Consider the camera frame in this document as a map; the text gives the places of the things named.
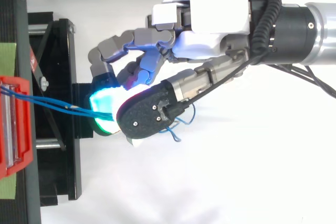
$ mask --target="green light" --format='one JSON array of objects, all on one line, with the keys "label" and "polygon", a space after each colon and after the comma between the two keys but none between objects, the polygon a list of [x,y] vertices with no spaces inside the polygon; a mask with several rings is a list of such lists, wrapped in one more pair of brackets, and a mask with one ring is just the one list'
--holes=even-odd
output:
[{"label": "green light", "polygon": [[114,121],[107,121],[95,118],[97,125],[105,132],[114,134],[120,131],[116,122],[117,112],[120,106],[130,97],[140,93],[149,86],[138,85],[130,90],[125,90],[123,87],[106,88],[98,90],[90,96],[90,104],[93,111],[112,113]]},{"label": "green light", "polygon": [[[115,119],[117,111],[113,111],[113,90],[115,88],[102,89],[90,96],[90,104],[93,111],[112,113],[113,119]],[[97,125],[107,133],[116,133],[120,130],[117,122],[106,121],[102,119],[94,119]]]}]

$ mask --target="blue wire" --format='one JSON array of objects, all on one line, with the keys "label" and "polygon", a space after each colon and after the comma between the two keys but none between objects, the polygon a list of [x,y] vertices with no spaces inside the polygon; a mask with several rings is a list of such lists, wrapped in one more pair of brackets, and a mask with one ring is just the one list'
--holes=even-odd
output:
[{"label": "blue wire", "polygon": [[193,106],[193,108],[194,108],[194,114],[193,114],[193,117],[191,118],[190,122],[187,123],[187,122],[185,122],[184,120],[182,120],[181,118],[176,118],[176,119],[179,121],[178,123],[176,123],[176,124],[175,124],[174,126],[172,126],[172,127],[167,127],[165,130],[159,131],[159,133],[170,132],[170,133],[172,134],[172,136],[173,136],[174,141],[176,141],[176,142],[180,142],[181,139],[180,139],[180,138],[173,132],[173,129],[174,129],[175,127],[177,127],[177,126],[180,124],[180,122],[183,123],[183,124],[185,124],[185,125],[190,125],[190,124],[194,121],[195,116],[196,116],[196,107],[195,107],[194,104],[192,104],[192,106]]},{"label": "blue wire", "polygon": [[194,121],[195,115],[196,115],[196,107],[195,107],[194,104],[192,104],[192,106],[194,108],[194,114],[193,114],[193,117],[191,118],[190,122],[187,123],[186,121],[182,120],[181,118],[176,118],[176,119],[179,120],[181,123],[184,123],[185,125],[190,125]]},{"label": "blue wire", "polygon": [[[170,127],[170,129],[174,129],[176,126],[178,126],[180,124],[180,122],[177,122],[174,126]],[[162,130],[162,131],[159,131],[159,133],[166,133],[168,132],[167,130]]]},{"label": "blue wire", "polygon": [[181,139],[178,136],[176,136],[176,134],[172,131],[171,128],[167,127],[166,129],[167,129],[167,131],[170,132],[170,134],[172,134],[172,136],[174,138],[174,141],[176,141],[176,142],[180,142],[181,141]]},{"label": "blue wire", "polygon": [[64,102],[64,101],[56,100],[56,99],[53,99],[53,98],[36,97],[36,96],[33,96],[33,95],[19,94],[15,91],[9,90],[5,87],[1,87],[1,89],[5,90],[6,92],[8,92],[12,95],[14,95],[15,97],[21,97],[23,99],[31,99],[31,100],[37,100],[37,101],[39,100],[39,101],[45,101],[45,102],[53,103],[53,104],[58,105],[58,106],[63,106],[66,109],[71,109],[71,110],[87,113],[87,114],[91,115],[91,117],[93,117],[93,118],[102,118],[102,119],[106,118],[106,120],[110,120],[110,118],[112,117],[111,113],[95,112],[95,111],[83,109],[83,108],[80,108],[80,107],[73,108],[72,104]]},{"label": "blue wire", "polygon": [[[1,94],[11,96],[11,94],[3,92],[3,91],[1,91]],[[29,98],[23,98],[23,97],[19,97],[19,96],[16,96],[15,98],[23,100],[23,101],[31,102],[31,103],[34,103],[34,104],[38,104],[38,105],[47,107],[49,109],[56,110],[56,111],[66,113],[66,114],[70,114],[70,115],[86,116],[86,117],[90,117],[90,118],[96,118],[97,117],[97,116],[93,116],[93,115],[90,115],[90,114],[85,114],[85,113],[81,113],[81,112],[75,112],[75,111],[61,109],[59,107],[56,107],[56,106],[53,106],[53,105],[50,105],[50,104],[47,104],[47,103],[39,102],[39,101],[36,101],[36,100],[33,100],[33,99],[29,99]],[[104,120],[113,121],[113,118],[112,117],[109,118],[109,119],[104,118]]]},{"label": "blue wire", "polygon": [[17,93],[15,91],[9,90],[9,89],[7,89],[5,87],[1,87],[1,88],[3,90],[5,90],[6,92],[11,93],[11,94],[13,94],[15,96],[18,96],[18,97],[29,98],[29,99],[39,100],[39,101],[43,101],[43,102],[49,102],[49,103],[53,103],[53,104],[58,105],[58,106],[63,106],[66,109],[78,110],[78,111],[86,112],[86,113],[95,113],[95,114],[100,114],[100,115],[103,115],[103,116],[104,115],[110,116],[110,113],[95,112],[95,111],[83,109],[83,108],[80,108],[80,107],[74,108],[74,106],[72,104],[70,104],[70,103],[67,103],[67,102],[64,102],[64,101],[60,101],[60,100],[56,100],[56,99],[53,99],[53,98],[49,98],[49,97],[37,97],[37,96],[34,96],[34,95],[20,94],[20,93]]}]

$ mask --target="black cable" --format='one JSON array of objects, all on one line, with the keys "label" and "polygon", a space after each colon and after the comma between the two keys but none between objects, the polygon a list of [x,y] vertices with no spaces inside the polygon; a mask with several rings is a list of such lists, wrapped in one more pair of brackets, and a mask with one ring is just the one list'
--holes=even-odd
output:
[{"label": "black cable", "polygon": [[307,76],[307,77],[311,78],[310,73],[307,72],[307,71],[305,71],[305,70],[302,69],[302,68],[298,68],[298,67],[292,66],[292,70],[293,70],[294,72],[300,73],[300,74],[302,74],[302,75],[304,75],[304,76]]},{"label": "black cable", "polygon": [[310,76],[313,78],[313,80],[316,82],[316,84],[328,95],[330,95],[333,98],[336,98],[336,90],[327,85],[326,83],[322,82],[320,79],[318,79],[313,71],[311,71],[310,67],[305,66],[307,71],[309,72]]},{"label": "black cable", "polygon": [[[298,68],[298,67],[295,67],[293,66],[292,67],[292,70],[297,72],[297,73],[300,73],[300,74],[303,74],[304,76],[307,76],[309,78],[312,78],[311,74],[305,70],[303,70],[302,68]],[[325,82],[321,81],[319,78],[317,78],[319,82],[321,82],[327,89],[330,93],[335,93],[335,89],[333,89],[332,87],[330,87],[328,84],[326,84]]]},{"label": "black cable", "polygon": [[328,95],[330,95],[331,97],[336,99],[336,90],[333,89],[332,87],[330,87],[328,84],[326,84],[325,82],[321,81],[319,78],[317,78],[315,76],[315,74],[313,73],[313,71],[310,69],[310,67],[305,66],[305,68],[307,69],[307,71],[292,66],[292,71],[283,67],[280,67],[278,65],[268,65],[269,67],[275,68],[277,70],[280,70],[282,72],[291,74],[293,76],[296,76],[302,80],[308,81],[311,84],[314,84],[318,87],[320,87],[325,93],[327,93]]},{"label": "black cable", "polygon": [[184,104],[186,106],[189,106],[191,104],[193,104],[195,101],[199,100],[200,98],[202,98],[203,96],[209,94],[211,91],[217,89],[220,85],[224,84],[225,82],[227,82],[228,80],[230,80],[231,78],[233,78],[237,73],[239,73],[240,71],[242,71],[244,68],[246,68],[248,65],[253,64],[258,62],[261,58],[263,58],[265,55],[268,54],[268,50],[265,50],[264,53],[262,53],[261,55],[251,58],[247,61],[245,61],[243,64],[241,64],[238,68],[236,68],[235,70],[233,70],[231,73],[229,73],[226,77],[224,77],[222,80],[220,80],[219,82],[213,84],[210,88],[206,89],[205,91],[203,91],[202,93],[199,93],[198,95],[194,96],[193,98],[191,98],[190,100],[184,102]]},{"label": "black cable", "polygon": [[279,16],[282,7],[281,0],[266,1],[266,9],[255,30],[253,31],[252,39],[250,41],[251,58],[258,56],[260,54],[260,49],[264,50],[268,48],[269,34],[271,32],[273,24],[276,22]]},{"label": "black cable", "polygon": [[300,79],[302,79],[302,80],[304,80],[304,81],[308,81],[309,83],[318,86],[313,80],[311,80],[311,79],[309,79],[309,78],[307,78],[307,77],[305,77],[305,76],[303,76],[303,75],[301,75],[301,74],[299,74],[299,73],[295,73],[295,72],[293,72],[293,71],[285,70],[284,68],[279,67],[278,65],[267,65],[267,66],[269,66],[269,67],[271,67],[271,68],[275,68],[275,69],[280,70],[280,71],[282,71],[282,72],[291,74],[292,76],[296,76],[296,77],[298,77],[298,78],[300,78]]}]

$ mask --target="white background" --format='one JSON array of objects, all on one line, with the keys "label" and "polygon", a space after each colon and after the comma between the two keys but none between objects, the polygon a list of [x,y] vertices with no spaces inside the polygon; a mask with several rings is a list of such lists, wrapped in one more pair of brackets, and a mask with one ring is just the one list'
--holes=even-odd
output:
[{"label": "white background", "polygon": [[[100,41],[144,26],[161,0],[29,0],[77,26],[77,81],[91,82],[87,54]],[[283,0],[283,3],[336,0]],[[113,66],[119,71],[135,54]],[[183,67],[168,63],[164,79]],[[312,67],[336,87],[335,67]],[[83,194],[41,209],[53,223],[335,223],[336,101],[266,66],[196,103],[191,126],[146,139],[119,133],[81,140]],[[187,111],[187,119],[192,114]]]}]

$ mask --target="black coiled cable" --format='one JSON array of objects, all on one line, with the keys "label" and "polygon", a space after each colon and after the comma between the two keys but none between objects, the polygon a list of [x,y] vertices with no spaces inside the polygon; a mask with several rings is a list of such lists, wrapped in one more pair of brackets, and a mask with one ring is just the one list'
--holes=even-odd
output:
[{"label": "black coiled cable", "polygon": [[269,50],[269,33],[271,32],[273,24],[276,22],[281,10],[281,0],[266,1],[267,6],[265,12],[263,13],[259,23],[257,24],[252,35],[252,40],[250,42],[251,58],[265,53],[265,51]]}]

